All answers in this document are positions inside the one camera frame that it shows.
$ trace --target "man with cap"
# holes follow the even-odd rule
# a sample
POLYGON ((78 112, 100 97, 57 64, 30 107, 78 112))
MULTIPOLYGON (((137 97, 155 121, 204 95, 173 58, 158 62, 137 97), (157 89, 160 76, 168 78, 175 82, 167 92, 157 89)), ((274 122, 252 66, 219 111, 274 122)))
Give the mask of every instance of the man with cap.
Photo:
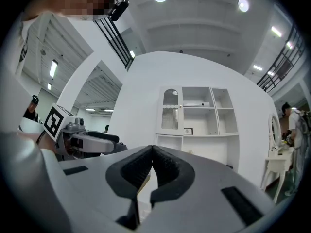
POLYGON ((38 122, 38 113, 35 111, 35 108, 39 104, 39 98, 36 95, 33 95, 33 99, 30 102, 24 117, 30 119, 31 121, 38 122))
POLYGON ((285 192, 286 196, 290 196, 297 192, 300 180, 303 175, 304 163, 306 157, 307 140, 303 135, 300 111, 292 108, 288 103, 282 106, 284 117, 288 117, 288 129, 291 131, 290 140, 294 142, 294 183, 289 191, 285 192))

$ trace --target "white table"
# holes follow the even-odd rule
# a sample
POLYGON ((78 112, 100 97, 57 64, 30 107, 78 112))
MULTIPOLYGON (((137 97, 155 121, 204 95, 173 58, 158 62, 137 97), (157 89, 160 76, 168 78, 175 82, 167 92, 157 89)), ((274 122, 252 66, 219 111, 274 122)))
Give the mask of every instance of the white table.
POLYGON ((274 173, 280 173, 280 181, 277 186, 276 194, 274 196, 274 203, 277 201, 277 197, 280 193, 280 190, 283 186, 285 174, 287 171, 289 171, 290 166, 293 163, 293 152, 294 148, 289 148, 288 150, 284 150, 282 155, 274 156, 274 157, 268 157, 266 158, 266 161, 268 161, 267 169, 263 178, 261 189, 265 190, 267 186, 268 176, 270 172, 274 173))

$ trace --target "black cap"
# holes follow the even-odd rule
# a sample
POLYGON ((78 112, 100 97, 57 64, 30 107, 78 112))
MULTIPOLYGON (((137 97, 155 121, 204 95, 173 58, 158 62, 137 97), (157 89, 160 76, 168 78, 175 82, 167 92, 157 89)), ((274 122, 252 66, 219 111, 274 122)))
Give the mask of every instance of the black cap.
POLYGON ((33 95, 33 100, 31 100, 34 104, 39 104, 39 98, 36 95, 33 95))

